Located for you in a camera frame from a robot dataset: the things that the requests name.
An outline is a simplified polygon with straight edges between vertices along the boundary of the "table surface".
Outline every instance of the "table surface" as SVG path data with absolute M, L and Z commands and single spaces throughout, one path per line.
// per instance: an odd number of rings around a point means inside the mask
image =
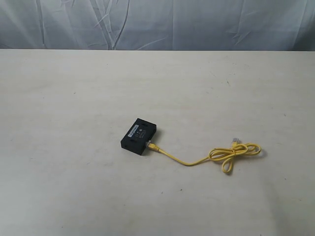
M 315 231 L 315 53 L 0 50 L 2 236 Z M 121 148 L 136 118 L 185 161 Z

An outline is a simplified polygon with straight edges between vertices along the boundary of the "white label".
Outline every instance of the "white label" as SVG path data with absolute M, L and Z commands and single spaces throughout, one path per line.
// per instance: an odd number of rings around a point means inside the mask
M 132 130 L 130 131 L 130 133 L 128 134 L 128 137 L 132 137 L 133 136 L 133 134 L 134 134 L 134 132 L 136 132 L 136 130 L 137 130 L 137 128 L 138 128 L 139 126 L 136 124 L 133 128 L 132 128 Z

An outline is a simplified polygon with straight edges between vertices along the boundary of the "white tabletop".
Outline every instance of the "white tabletop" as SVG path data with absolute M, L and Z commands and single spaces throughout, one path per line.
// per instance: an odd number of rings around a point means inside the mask
M 0 235 L 315 231 L 315 53 L 0 50 Z M 121 148 L 136 118 L 185 161 Z

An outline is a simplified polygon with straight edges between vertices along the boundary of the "gray fabric backdrop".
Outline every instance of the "gray fabric backdrop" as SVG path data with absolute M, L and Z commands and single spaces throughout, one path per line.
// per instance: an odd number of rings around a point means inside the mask
M 0 48 L 314 50 L 315 0 L 0 0 Z

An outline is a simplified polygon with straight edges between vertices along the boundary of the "sticker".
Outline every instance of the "sticker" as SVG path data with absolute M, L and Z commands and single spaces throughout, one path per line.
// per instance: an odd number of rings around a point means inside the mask
M 133 134 L 134 134 L 134 132 L 136 132 L 136 130 L 137 130 L 137 128 L 138 128 L 139 126 L 136 124 L 133 128 L 132 128 L 132 130 L 130 131 L 130 133 L 128 134 L 128 137 L 132 137 L 133 136 Z

